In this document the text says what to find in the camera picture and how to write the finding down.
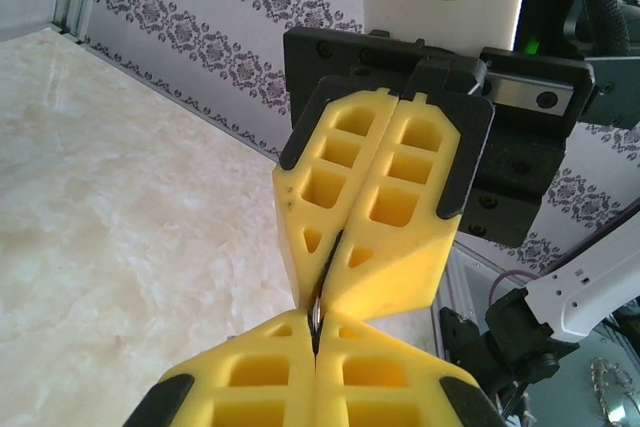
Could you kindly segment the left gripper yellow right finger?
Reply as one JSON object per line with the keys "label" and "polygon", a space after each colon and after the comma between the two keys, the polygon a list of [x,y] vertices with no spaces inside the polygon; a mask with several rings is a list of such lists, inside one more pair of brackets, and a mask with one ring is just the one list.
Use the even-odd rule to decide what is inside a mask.
{"label": "left gripper yellow right finger", "polygon": [[500,414],[458,366],[338,313],[318,348],[320,426],[498,426]]}

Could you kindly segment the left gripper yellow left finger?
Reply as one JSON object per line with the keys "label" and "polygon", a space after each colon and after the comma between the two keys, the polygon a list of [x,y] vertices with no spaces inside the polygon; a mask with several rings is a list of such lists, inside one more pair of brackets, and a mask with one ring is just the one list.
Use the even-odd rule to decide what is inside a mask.
{"label": "left gripper yellow left finger", "polygon": [[311,426],[315,355],[307,313],[289,310],[166,371],[131,426]]}

